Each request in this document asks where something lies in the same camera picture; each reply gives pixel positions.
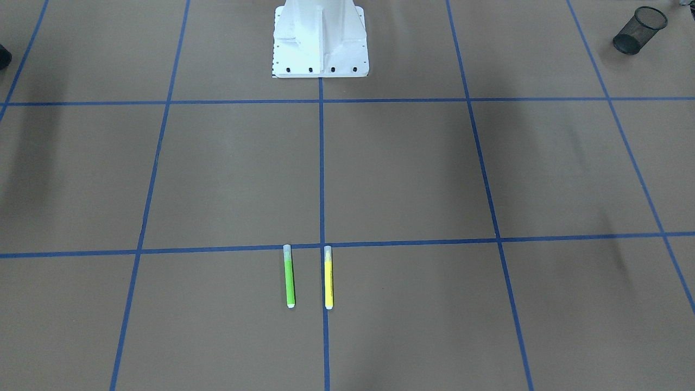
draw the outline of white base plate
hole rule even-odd
[[[285,6],[275,10],[275,26]],[[364,9],[355,7],[359,19],[364,23]],[[365,77],[369,74],[369,56],[367,42],[347,42],[332,54],[326,55],[326,69],[317,69],[320,61],[307,58],[295,45],[275,42],[272,50],[272,76],[279,78],[293,77]]]

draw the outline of yellow marker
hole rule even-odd
[[[331,246],[323,248],[323,294],[326,310],[333,309],[333,255]]]

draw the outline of vertical blue line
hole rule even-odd
[[[324,149],[323,149],[323,78],[318,78],[318,154],[319,154],[319,219],[320,219],[320,238],[321,238],[321,292],[326,287],[323,264],[323,246],[326,244],[326,222],[325,222],[325,182],[324,182]],[[331,365],[328,338],[328,310],[326,310],[325,295],[323,296],[323,384],[325,391],[331,390]]]
[[[0,121],[2,121],[2,119],[5,117],[5,111],[7,111],[7,104],[10,103],[10,99],[12,99],[12,94],[15,93],[15,88],[17,87],[19,76],[22,74],[22,70],[24,70],[26,59],[29,57],[29,52],[31,50],[31,47],[34,45],[36,35],[39,33],[39,28],[41,27],[41,23],[43,22],[43,17],[44,15],[46,15],[46,8],[48,8],[48,1],[49,0],[45,0],[43,7],[41,7],[41,13],[39,14],[39,19],[36,21],[36,26],[34,26],[34,32],[31,34],[31,38],[29,39],[29,43],[26,46],[26,50],[24,51],[22,60],[19,62],[19,67],[17,67],[15,78],[12,80],[10,90],[7,92],[5,103],[3,104],[2,109],[0,109]]]
[[[582,42],[584,43],[584,48],[587,50],[587,54],[589,55],[589,60],[591,60],[591,64],[594,67],[594,72],[596,72],[596,77],[598,78],[598,82],[601,85],[601,88],[603,89],[603,94],[606,97],[606,100],[608,101],[608,106],[610,107],[610,111],[613,114],[613,119],[615,120],[615,124],[618,127],[618,131],[620,132],[620,137],[623,139],[623,144],[625,145],[625,149],[628,151],[628,156],[630,157],[630,161],[632,162],[632,168],[635,169],[635,173],[637,174],[637,179],[639,180],[639,184],[642,186],[642,191],[644,192],[644,196],[647,199],[647,203],[649,204],[649,208],[652,211],[652,215],[654,216],[654,221],[656,221],[656,225],[659,228],[659,232],[661,234],[661,237],[664,240],[664,245],[666,246],[667,251],[669,252],[669,257],[671,258],[671,263],[673,263],[673,267],[676,270],[676,274],[678,275],[678,279],[680,280],[680,284],[683,288],[683,291],[685,293],[685,297],[688,300],[688,303],[690,304],[690,309],[692,310],[693,314],[695,314],[695,301],[693,299],[692,293],[690,292],[690,288],[688,287],[687,282],[685,281],[685,277],[683,276],[682,271],[680,270],[680,265],[678,264],[678,260],[676,259],[676,255],[673,253],[673,249],[671,248],[671,243],[669,242],[669,237],[666,234],[664,230],[664,226],[661,222],[661,218],[659,218],[659,214],[656,211],[656,206],[654,205],[654,202],[652,201],[652,197],[649,194],[649,190],[647,189],[647,184],[644,181],[644,177],[642,176],[642,172],[639,169],[639,166],[637,165],[637,159],[635,158],[635,155],[632,153],[632,148],[630,147],[630,143],[628,142],[628,137],[625,134],[625,130],[623,129],[623,125],[620,122],[620,118],[618,117],[618,113],[615,110],[615,106],[613,105],[613,99],[610,97],[610,94],[608,93],[608,89],[606,88],[605,83],[603,82],[603,77],[601,76],[600,70],[598,70],[598,65],[596,64],[596,59],[594,58],[594,55],[591,53],[591,48],[589,48],[589,42],[587,41],[587,37],[584,35],[584,31],[582,30],[582,26],[579,23],[579,18],[577,18],[577,13],[574,11],[574,7],[572,6],[572,3],[570,0],[566,0],[567,6],[569,7],[569,11],[572,14],[572,18],[574,19],[574,23],[577,26],[577,30],[579,31],[579,36],[582,38]]]
[[[159,137],[157,140],[157,148],[154,154],[154,162],[152,164],[152,173],[149,178],[149,187],[147,189],[147,199],[145,201],[145,210],[142,213],[142,227],[140,228],[140,236],[138,237],[138,248],[136,249],[135,261],[133,262],[133,271],[131,281],[128,287],[128,296],[126,298],[126,306],[123,312],[123,322],[121,323],[121,333],[118,338],[118,347],[116,349],[116,357],[113,363],[113,373],[111,374],[110,391],[115,391],[118,381],[118,371],[120,369],[121,357],[123,355],[123,345],[126,339],[128,330],[128,320],[130,318],[130,309],[133,303],[133,294],[135,292],[136,280],[138,279],[138,269],[140,267],[140,255],[142,244],[145,241],[145,231],[147,229],[147,220],[149,218],[149,208],[152,204],[152,193],[154,192],[154,182],[157,178],[157,169],[159,165],[159,154],[162,150],[162,141],[164,132],[167,127],[169,118],[169,108],[171,107],[172,95],[174,93],[174,82],[176,81],[177,68],[179,66],[179,57],[181,55],[181,47],[183,46],[183,36],[186,33],[186,21],[188,20],[188,10],[190,9],[190,0],[186,0],[186,8],[183,10],[183,21],[181,22],[181,30],[179,32],[179,43],[177,45],[176,56],[174,57],[174,65],[172,66],[172,76],[169,82],[169,91],[167,93],[167,102],[164,106],[164,114],[162,115],[162,125],[159,129]]]
[[[478,154],[478,161],[480,163],[480,172],[482,173],[482,179],[485,184],[485,193],[487,194],[487,203],[490,209],[490,217],[492,219],[492,226],[495,230],[495,239],[497,241],[497,249],[500,253],[500,261],[502,263],[502,272],[505,275],[505,284],[507,286],[507,295],[509,297],[509,305],[512,308],[512,317],[514,318],[514,327],[516,329],[516,339],[518,340],[519,351],[521,353],[521,360],[523,362],[524,372],[526,375],[526,383],[528,385],[529,391],[534,391],[533,378],[531,377],[531,369],[528,362],[528,357],[526,354],[526,345],[523,340],[523,334],[521,332],[521,322],[518,318],[518,311],[516,309],[516,300],[514,299],[514,290],[512,289],[512,280],[509,277],[509,269],[507,268],[507,258],[505,257],[505,250],[502,246],[502,240],[500,236],[500,228],[497,222],[497,213],[495,213],[495,205],[492,200],[492,192],[490,191],[490,181],[487,177],[487,169],[485,168],[485,159],[482,153],[482,147],[480,146],[480,137],[478,136],[477,125],[475,124],[475,115],[473,114],[473,105],[471,104],[471,95],[468,91],[468,82],[466,81],[466,71],[464,69],[464,61],[461,57],[461,49],[459,47],[459,38],[456,33],[456,26],[454,24],[454,16],[451,12],[451,3],[449,0],[446,1],[446,9],[449,14],[449,24],[451,26],[451,35],[454,40],[454,47],[456,49],[456,57],[459,61],[459,70],[461,71],[461,82],[464,85],[464,92],[466,94],[466,104],[468,106],[468,115],[471,119],[471,129],[473,130],[473,138],[475,139],[475,149]]]

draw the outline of green marker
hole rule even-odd
[[[292,247],[286,244],[282,247],[285,256],[285,291],[287,293],[287,308],[295,307],[295,274],[292,271]]]

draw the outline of gray floor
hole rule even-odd
[[[281,3],[0,0],[0,390],[695,390],[686,7],[359,0],[317,81]]]

